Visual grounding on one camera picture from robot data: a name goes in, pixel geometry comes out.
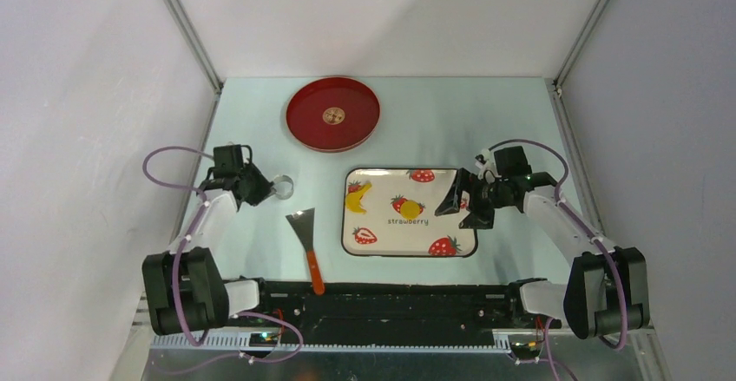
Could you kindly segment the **round red lacquer tray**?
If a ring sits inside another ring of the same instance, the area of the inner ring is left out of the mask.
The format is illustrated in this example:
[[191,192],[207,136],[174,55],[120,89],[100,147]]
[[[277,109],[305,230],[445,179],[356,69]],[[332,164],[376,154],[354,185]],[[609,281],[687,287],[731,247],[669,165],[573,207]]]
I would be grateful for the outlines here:
[[341,76],[307,83],[286,105],[286,127],[302,145],[338,153],[364,143],[381,116],[377,95],[364,83]]

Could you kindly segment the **yellow dough scrap strip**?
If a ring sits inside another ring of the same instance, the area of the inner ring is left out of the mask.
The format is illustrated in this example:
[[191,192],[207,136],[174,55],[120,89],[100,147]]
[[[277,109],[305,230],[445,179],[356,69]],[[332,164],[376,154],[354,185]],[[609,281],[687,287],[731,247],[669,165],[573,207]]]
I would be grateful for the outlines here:
[[352,213],[367,213],[367,210],[362,205],[362,199],[371,187],[372,184],[367,181],[360,185],[357,190],[349,191],[345,196],[345,208]]

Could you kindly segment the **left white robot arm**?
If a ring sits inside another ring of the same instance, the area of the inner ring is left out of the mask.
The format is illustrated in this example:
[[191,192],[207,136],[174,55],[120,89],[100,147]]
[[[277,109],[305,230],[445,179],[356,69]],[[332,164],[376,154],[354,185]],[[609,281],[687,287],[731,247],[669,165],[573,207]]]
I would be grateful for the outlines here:
[[165,252],[147,256],[141,266],[154,332],[182,333],[193,346],[239,313],[257,326],[274,315],[274,303],[260,293],[259,281],[226,282],[213,254],[242,204],[256,207],[273,196],[273,182],[253,164],[248,145],[216,147],[209,158],[213,164],[205,180],[191,189],[198,203],[186,228]]

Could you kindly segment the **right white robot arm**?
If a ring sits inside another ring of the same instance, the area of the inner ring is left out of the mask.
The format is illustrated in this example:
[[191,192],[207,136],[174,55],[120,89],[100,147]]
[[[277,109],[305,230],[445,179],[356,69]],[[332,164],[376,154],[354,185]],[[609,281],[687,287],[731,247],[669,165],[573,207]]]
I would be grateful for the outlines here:
[[617,246],[570,205],[562,184],[570,174],[564,158],[549,146],[563,168],[562,177],[536,172],[524,152],[526,139],[499,142],[476,156],[476,172],[459,168],[435,210],[437,216],[460,213],[468,201],[459,228],[488,230],[496,212],[514,207],[536,223],[568,262],[566,284],[546,279],[514,282],[518,295],[504,305],[506,319],[526,327],[539,315],[558,320],[580,339],[618,336],[613,349],[626,343],[628,333],[650,323],[647,262],[635,248]]

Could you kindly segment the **yellow dough ball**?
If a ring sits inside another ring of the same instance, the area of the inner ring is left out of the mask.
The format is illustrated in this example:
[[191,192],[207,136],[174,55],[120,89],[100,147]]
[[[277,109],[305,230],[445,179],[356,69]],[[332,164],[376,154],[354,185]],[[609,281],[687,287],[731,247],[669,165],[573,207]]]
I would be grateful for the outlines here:
[[416,219],[424,210],[424,206],[414,200],[406,200],[399,208],[400,215],[406,220]]

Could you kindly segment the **white strawberry print tray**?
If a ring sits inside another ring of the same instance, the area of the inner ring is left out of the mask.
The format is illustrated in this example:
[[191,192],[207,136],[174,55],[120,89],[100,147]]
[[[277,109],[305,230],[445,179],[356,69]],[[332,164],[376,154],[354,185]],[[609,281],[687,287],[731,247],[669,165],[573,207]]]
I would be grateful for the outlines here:
[[[400,258],[469,257],[477,250],[472,229],[458,224],[467,212],[439,216],[434,212],[447,194],[456,171],[449,168],[355,168],[345,178],[345,195],[367,181],[371,189],[362,199],[367,213],[345,208],[341,244],[355,256]],[[424,206],[414,220],[399,208],[406,200]]]

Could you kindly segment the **orange handled metal scraper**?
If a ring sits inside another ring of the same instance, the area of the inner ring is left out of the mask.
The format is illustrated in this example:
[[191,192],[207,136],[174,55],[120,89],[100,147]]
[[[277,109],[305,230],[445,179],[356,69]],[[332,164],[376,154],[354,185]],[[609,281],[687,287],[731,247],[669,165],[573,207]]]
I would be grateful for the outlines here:
[[286,216],[286,220],[295,232],[301,246],[304,248],[313,292],[316,295],[321,296],[325,294],[326,289],[314,249],[314,216],[315,209],[308,208],[288,214]]

